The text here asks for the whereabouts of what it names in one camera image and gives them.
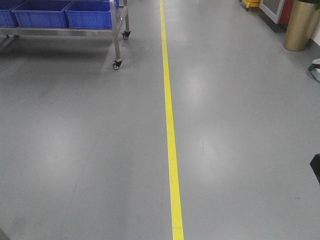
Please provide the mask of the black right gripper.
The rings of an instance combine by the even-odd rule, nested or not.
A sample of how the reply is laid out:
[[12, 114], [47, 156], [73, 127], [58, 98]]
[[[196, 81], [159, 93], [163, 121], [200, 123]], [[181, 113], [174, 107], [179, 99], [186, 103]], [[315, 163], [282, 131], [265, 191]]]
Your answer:
[[310, 167], [312, 168], [318, 182], [320, 183], [320, 154], [316, 154], [310, 162]]

